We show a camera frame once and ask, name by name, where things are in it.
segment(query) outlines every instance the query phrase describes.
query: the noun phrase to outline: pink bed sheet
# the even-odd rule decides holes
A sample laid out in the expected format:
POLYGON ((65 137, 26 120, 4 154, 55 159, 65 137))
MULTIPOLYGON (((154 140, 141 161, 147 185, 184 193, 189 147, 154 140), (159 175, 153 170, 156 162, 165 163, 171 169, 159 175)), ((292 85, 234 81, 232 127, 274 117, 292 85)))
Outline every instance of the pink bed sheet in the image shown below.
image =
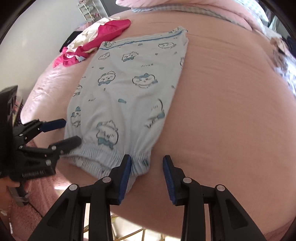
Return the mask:
MULTIPOLYGON (((119 38, 188 29, 188 51, 149 172, 137 178, 112 211, 171 236, 179 236, 183 208, 168 197, 162 158, 202 185, 224 184, 265 234, 279 240, 296 214, 296 103, 273 71, 268 40, 230 22, 184 12, 131 11, 119 38)), ((21 113, 23 122, 66 118, 69 100, 91 58, 71 67, 52 64, 39 77, 21 113)), ((40 134, 39 147, 64 130, 40 134)), ((67 170, 60 170, 65 176, 67 170)), ((76 183, 79 173, 68 174, 76 183)))

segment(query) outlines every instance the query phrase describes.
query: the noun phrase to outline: silver screw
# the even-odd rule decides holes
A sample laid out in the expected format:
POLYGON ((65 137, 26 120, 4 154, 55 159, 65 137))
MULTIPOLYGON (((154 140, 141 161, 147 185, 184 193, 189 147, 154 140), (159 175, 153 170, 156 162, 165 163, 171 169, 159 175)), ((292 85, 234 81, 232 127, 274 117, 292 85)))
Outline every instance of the silver screw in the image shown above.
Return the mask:
POLYGON ((223 191, 225 191, 225 187, 223 185, 218 185, 217 190, 220 192, 223 192, 223 191))
POLYGON ((104 183, 109 183, 109 182, 111 182, 111 178, 110 177, 104 177, 103 182, 104 183))
POLYGON ((50 166, 52 164, 51 160, 46 160, 45 161, 46 165, 50 166))
POLYGON ((183 178, 183 182, 185 182, 185 183, 191 183, 192 182, 192 179, 190 177, 185 177, 185 178, 183 178))
POLYGON ((78 188, 78 186, 77 186, 76 184, 72 184, 72 185, 69 187, 70 191, 74 191, 74 190, 76 190, 77 188, 78 188))

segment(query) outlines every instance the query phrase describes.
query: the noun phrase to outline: white wall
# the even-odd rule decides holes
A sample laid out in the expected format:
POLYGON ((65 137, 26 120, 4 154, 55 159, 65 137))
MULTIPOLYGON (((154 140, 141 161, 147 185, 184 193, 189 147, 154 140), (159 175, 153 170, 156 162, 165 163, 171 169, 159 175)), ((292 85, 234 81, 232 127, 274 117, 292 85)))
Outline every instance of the white wall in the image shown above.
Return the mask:
POLYGON ((37 78, 85 20, 78 0, 36 0, 12 25, 0 45, 0 90, 19 85, 26 99, 37 78))

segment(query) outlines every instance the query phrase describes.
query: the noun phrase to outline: fitted sheet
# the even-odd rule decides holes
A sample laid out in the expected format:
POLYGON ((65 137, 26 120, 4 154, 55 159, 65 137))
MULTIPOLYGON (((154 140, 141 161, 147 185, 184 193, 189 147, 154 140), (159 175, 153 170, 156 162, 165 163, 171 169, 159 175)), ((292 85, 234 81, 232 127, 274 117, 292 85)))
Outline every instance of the fitted sheet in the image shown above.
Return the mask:
MULTIPOLYGON (((183 208, 170 202, 162 171, 162 158, 169 154, 175 166, 201 185, 224 184, 264 234, 289 223, 296 214, 296 104, 273 70, 269 41, 204 15, 126 11, 118 16, 132 24, 117 39, 183 26, 189 44, 170 112, 152 149, 150 170, 137 178, 122 205, 112 206, 112 211, 179 236, 183 208)), ((32 90, 22 121, 66 118, 90 59, 67 68, 53 69, 51 64, 32 90)), ((51 131, 38 135, 35 142, 47 147, 63 136, 64 130, 51 131)), ((80 174, 68 177, 84 183, 80 174)))

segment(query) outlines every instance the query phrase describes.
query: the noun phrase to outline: pink blanket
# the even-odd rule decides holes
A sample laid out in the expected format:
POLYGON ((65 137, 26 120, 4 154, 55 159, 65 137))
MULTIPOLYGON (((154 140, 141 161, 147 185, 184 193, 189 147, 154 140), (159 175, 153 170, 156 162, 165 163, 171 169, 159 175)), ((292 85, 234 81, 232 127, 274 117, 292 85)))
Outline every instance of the pink blanket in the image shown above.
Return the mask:
MULTIPOLYGON (((261 231, 279 240, 296 214, 296 103, 273 70, 269 41, 204 15, 131 11, 118 15, 132 22, 120 38, 182 26, 188 29, 189 45, 170 113, 152 150, 150 170, 137 178, 122 205, 112 211, 179 236, 183 208, 171 204, 162 171, 162 158, 170 154, 175 165, 200 184, 224 184, 261 231)), ((32 90, 22 121, 66 118, 89 61, 68 68, 50 65, 32 90)), ((63 134, 63 130, 40 134, 35 142, 47 147, 63 134)), ((71 182, 95 181, 65 161, 60 163, 59 170, 71 182)))

